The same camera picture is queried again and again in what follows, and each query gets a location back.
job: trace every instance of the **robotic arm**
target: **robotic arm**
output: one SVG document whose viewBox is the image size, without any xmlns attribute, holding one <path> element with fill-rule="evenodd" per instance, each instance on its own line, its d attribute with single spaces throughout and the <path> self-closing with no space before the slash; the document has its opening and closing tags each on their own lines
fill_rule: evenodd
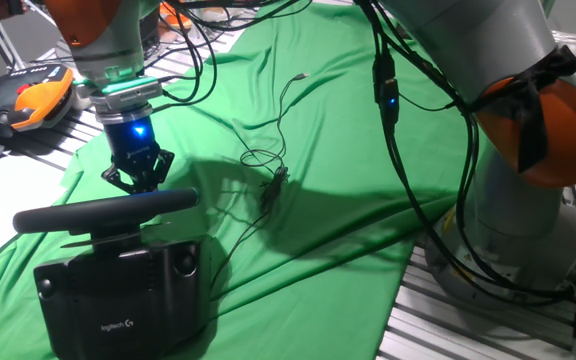
<svg viewBox="0 0 576 360">
<path fill-rule="evenodd" d="M 148 100 L 161 95 L 155 78 L 143 76 L 139 20 L 157 0 L 45 0 L 84 81 L 80 97 L 90 98 L 110 145 L 112 165 L 102 177 L 129 194 L 154 191 L 174 158 L 159 147 Z M 119 170 L 132 184 L 121 180 Z"/>
</svg>

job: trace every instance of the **green cloth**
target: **green cloth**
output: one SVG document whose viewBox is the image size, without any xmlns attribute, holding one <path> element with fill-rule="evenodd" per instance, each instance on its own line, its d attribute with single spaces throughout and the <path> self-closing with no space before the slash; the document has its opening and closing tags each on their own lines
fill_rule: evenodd
<svg viewBox="0 0 576 360">
<path fill-rule="evenodd" d="M 176 154 L 163 188 L 194 186 L 202 201 L 153 221 L 170 225 L 145 231 L 167 240 L 213 236 L 214 271 L 259 216 L 260 185 L 270 179 L 264 168 L 239 164 L 242 141 L 278 151 L 274 124 L 257 125 L 277 117 L 288 80 L 310 74 L 284 99 L 290 181 L 278 208 L 221 274 L 206 332 L 170 359 L 374 358 L 420 224 L 386 152 L 373 57 L 372 33 L 358 8 L 314 4 L 246 30 L 230 53 L 218 56 L 217 88 L 208 100 L 153 116 L 158 142 Z M 448 102 L 396 60 L 403 94 L 428 107 Z M 205 91 L 212 66 L 204 72 Z M 191 85 L 168 89 L 185 96 Z M 402 103 L 397 140 L 414 191 L 428 216 L 438 218 L 455 199 L 463 120 L 453 111 L 427 113 Z M 122 195 L 100 178 L 109 158 L 103 136 L 84 146 L 58 204 Z M 23 235 L 0 251 L 0 360 L 53 358 L 32 270 L 81 253 L 60 247 L 84 239 Z"/>
</svg>

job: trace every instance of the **black strap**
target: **black strap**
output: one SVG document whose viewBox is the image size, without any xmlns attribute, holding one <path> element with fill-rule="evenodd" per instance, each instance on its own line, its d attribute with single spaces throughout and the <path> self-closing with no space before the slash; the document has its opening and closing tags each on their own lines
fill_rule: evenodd
<svg viewBox="0 0 576 360">
<path fill-rule="evenodd" d="M 548 154 L 548 136 L 539 92 L 561 76 L 576 72 L 576 57 L 568 46 L 557 47 L 506 86 L 481 97 L 468 111 L 491 111 L 520 122 L 518 171 L 522 173 Z"/>
</svg>

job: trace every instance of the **blue led light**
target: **blue led light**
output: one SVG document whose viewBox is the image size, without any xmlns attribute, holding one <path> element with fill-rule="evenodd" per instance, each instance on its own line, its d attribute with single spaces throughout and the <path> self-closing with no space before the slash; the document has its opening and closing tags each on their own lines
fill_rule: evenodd
<svg viewBox="0 0 576 360">
<path fill-rule="evenodd" d="M 146 129 L 143 126 L 135 126 L 133 130 L 135 130 L 135 133 L 137 133 L 137 135 L 139 136 L 143 136 L 144 132 L 146 131 Z"/>
</svg>

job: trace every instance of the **black controller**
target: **black controller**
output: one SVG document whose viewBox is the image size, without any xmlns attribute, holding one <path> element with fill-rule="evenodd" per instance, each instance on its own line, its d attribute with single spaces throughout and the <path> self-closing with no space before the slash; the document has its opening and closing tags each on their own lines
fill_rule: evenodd
<svg viewBox="0 0 576 360">
<path fill-rule="evenodd" d="M 207 239 L 144 245 L 139 225 L 195 206 L 194 189 L 18 213 L 20 233 L 91 234 L 93 251 L 35 268 L 50 344 L 62 360 L 155 359 L 208 322 Z"/>
</svg>

